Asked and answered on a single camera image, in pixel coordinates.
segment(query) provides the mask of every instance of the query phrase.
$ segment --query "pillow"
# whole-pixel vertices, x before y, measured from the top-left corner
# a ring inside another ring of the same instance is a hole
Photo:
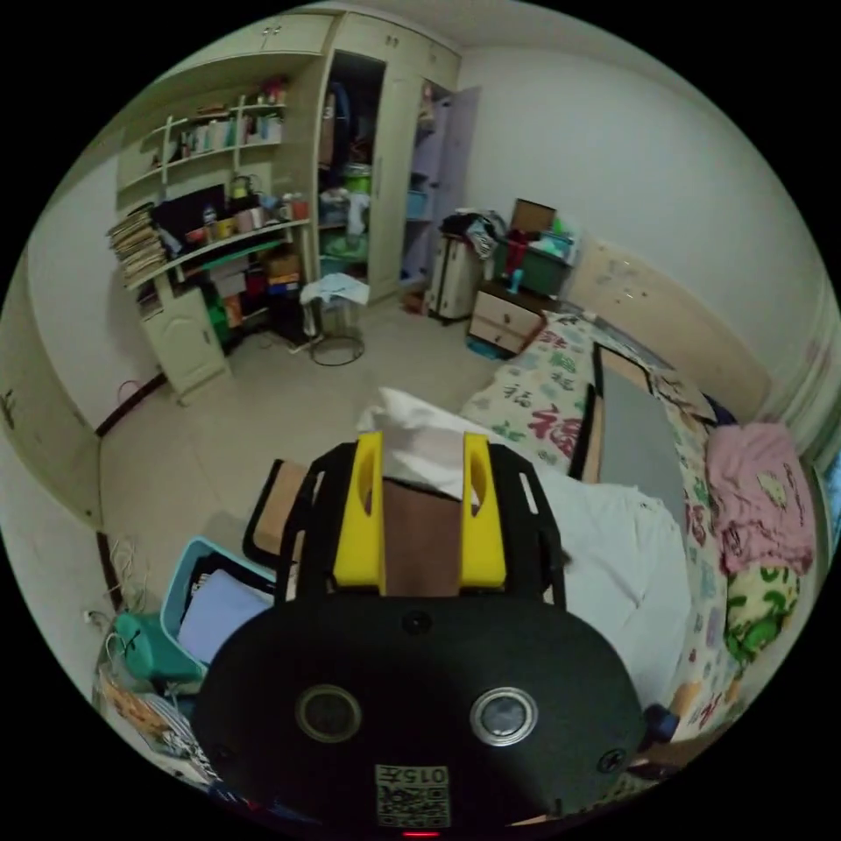
[[[717,421],[716,413],[710,402],[701,394],[691,380],[682,377],[677,371],[667,371],[662,368],[653,368],[651,374],[651,387],[655,393],[674,403],[700,421]]]

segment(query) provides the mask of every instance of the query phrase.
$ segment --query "suitcase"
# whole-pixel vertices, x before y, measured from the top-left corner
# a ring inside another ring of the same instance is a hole
[[[426,293],[427,311],[443,322],[470,318],[484,264],[470,246],[456,237],[441,237],[432,284]]]

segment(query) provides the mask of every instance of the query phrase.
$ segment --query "wooden board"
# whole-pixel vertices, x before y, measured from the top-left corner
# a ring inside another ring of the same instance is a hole
[[[666,360],[739,422],[759,413],[771,387],[765,368],[700,301],[630,252],[588,239],[566,298]]]

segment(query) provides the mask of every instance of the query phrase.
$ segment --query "stack of books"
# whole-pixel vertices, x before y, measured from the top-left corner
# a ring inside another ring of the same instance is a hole
[[[152,223],[152,207],[148,204],[134,210],[108,232],[126,285],[166,265],[166,252]]]

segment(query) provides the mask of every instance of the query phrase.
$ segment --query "bedside drawer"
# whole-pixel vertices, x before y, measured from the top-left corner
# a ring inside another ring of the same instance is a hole
[[[530,336],[541,324],[541,317],[537,313],[481,292],[476,298],[473,314],[517,336]]]
[[[523,345],[526,344],[524,336],[518,336],[511,330],[506,330],[499,327],[498,324],[488,322],[480,315],[473,316],[473,321],[470,322],[470,335],[477,339],[484,339],[486,342],[495,344],[498,348],[509,350],[512,353],[519,353],[523,350]]]

